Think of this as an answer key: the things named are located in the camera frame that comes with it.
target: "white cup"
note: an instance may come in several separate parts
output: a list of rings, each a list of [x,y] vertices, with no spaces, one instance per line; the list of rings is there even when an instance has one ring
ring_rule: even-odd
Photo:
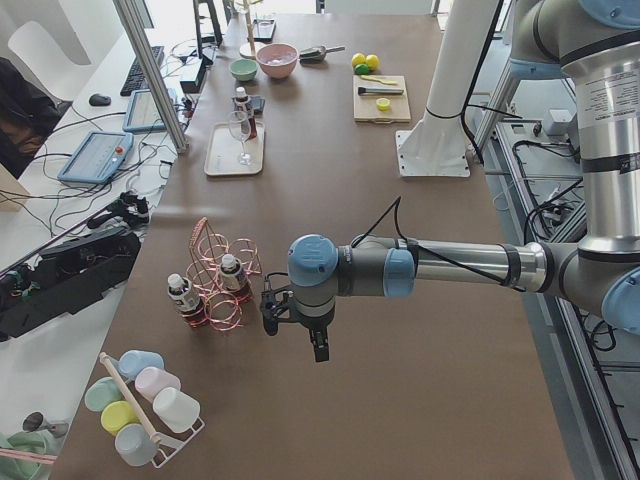
[[[132,467],[149,463],[158,452],[158,445],[151,441],[139,423],[132,423],[120,430],[115,445],[122,459]]]
[[[200,404],[186,393],[167,387],[154,398],[153,411],[173,432],[182,433],[200,416]]]
[[[148,402],[153,403],[153,399],[161,390],[173,387],[180,390],[180,379],[172,373],[157,367],[147,367],[136,377],[136,390]]]

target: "beige tray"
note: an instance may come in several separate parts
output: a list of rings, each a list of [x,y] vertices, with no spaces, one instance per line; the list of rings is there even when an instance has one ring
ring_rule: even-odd
[[[395,123],[410,122],[409,97],[407,86],[402,75],[374,75],[387,80],[395,80],[397,85],[383,85],[379,82],[363,80],[359,75],[353,76],[353,118],[356,122]],[[389,95],[391,108],[384,112],[376,107],[376,100],[384,95],[358,95],[358,87],[402,88],[402,95]]]
[[[247,153],[251,154],[251,164],[241,165],[238,162],[238,155],[242,153],[240,142],[231,136],[226,123],[215,124],[209,137],[204,173],[211,177],[260,173],[264,158],[264,124],[256,122],[256,130],[258,136],[244,144]]]

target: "brown table surface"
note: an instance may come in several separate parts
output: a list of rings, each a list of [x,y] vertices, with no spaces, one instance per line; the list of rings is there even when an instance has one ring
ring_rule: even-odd
[[[200,401],[206,427],[165,467],[132,468],[99,415],[81,405],[53,478],[573,478],[515,292],[423,281],[406,299],[340,298],[331,360],[322,364],[301,326],[268,337],[258,300],[228,334],[193,331],[176,315],[166,278],[188,265],[187,242],[202,216],[229,239],[255,240],[267,272],[286,268],[287,248],[301,235],[348,243],[397,195],[405,235],[503,240],[481,168],[472,166],[469,179],[401,178],[394,134],[405,127],[353,121],[355,52],[378,54],[377,73],[404,75],[411,125],[421,118],[441,40],[434,18],[279,15],[277,22],[276,42],[347,50],[298,65],[285,80],[259,72],[247,90],[266,98],[264,170],[207,178],[206,141],[231,109],[236,85],[227,66],[244,41],[232,21],[188,129],[190,150],[173,167],[104,345],[114,357],[161,353],[183,391]],[[377,233],[394,236],[392,222]],[[261,287],[254,277],[257,299]],[[92,381],[104,375],[98,365]]]

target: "wooden cutting board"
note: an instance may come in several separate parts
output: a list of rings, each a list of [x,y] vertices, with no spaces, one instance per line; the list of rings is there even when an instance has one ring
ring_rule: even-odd
[[[356,122],[394,123],[410,122],[409,97],[407,86],[402,75],[375,75],[385,80],[395,80],[397,85],[383,85],[380,82],[364,80],[359,75],[353,76],[353,118]],[[402,88],[402,95],[358,95],[358,87]],[[376,107],[376,100],[386,97],[391,100],[391,108],[384,112]]]

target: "lemon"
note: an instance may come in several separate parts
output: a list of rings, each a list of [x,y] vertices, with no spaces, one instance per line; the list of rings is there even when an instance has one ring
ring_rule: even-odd
[[[364,63],[367,64],[371,70],[375,70],[380,65],[380,60],[377,55],[367,55],[364,59]]]
[[[366,57],[364,53],[356,53],[353,57],[351,57],[351,66],[355,67],[356,65],[360,65],[361,63],[365,63]]]

